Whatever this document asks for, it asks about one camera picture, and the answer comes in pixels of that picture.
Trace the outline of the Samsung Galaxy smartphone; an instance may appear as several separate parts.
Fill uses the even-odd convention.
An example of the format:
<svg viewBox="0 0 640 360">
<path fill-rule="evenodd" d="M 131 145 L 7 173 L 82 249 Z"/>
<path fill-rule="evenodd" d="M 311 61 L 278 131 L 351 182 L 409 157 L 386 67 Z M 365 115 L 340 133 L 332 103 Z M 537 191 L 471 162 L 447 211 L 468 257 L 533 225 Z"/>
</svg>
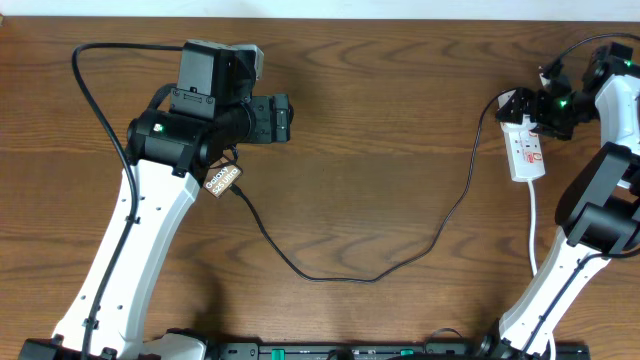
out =
<svg viewBox="0 0 640 360">
<path fill-rule="evenodd" d="M 242 175 L 243 170 L 239 166 L 229 162 L 219 163 L 208 171 L 203 188 L 219 199 Z"/>
</svg>

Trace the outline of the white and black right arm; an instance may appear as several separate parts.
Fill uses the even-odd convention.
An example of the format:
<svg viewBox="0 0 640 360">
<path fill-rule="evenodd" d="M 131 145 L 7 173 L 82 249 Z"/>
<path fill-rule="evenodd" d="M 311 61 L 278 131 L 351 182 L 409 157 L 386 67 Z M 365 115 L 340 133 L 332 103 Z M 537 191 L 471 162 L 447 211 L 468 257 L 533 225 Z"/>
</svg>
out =
<svg viewBox="0 0 640 360">
<path fill-rule="evenodd" d="M 592 120 L 600 123 L 601 147 L 559 200 L 550 253 L 483 338 L 479 357 L 552 358 L 553 330 L 585 285 L 611 260 L 639 253 L 639 203 L 614 194 L 639 194 L 639 66 L 620 34 L 611 37 L 592 53 L 581 90 L 571 88 L 556 57 L 540 69 L 542 89 L 509 89 L 495 99 L 511 162 L 536 166 L 538 136 L 568 141 Z"/>
</svg>

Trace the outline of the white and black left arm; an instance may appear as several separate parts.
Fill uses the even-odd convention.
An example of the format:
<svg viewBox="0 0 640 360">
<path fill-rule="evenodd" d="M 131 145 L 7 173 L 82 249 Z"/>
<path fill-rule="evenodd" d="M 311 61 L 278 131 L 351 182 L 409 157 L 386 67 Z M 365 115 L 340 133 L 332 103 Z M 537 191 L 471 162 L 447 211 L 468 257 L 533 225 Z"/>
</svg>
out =
<svg viewBox="0 0 640 360">
<path fill-rule="evenodd" d="M 227 190 L 226 150 L 285 143 L 293 108 L 284 94 L 257 96 L 263 52 L 254 44 L 190 40 L 178 80 L 160 87 L 125 142 L 114 147 L 122 182 L 88 275 L 48 339 L 23 359 L 213 359 L 217 347 L 189 330 L 144 337 L 153 290 L 172 239 L 199 191 Z"/>
</svg>

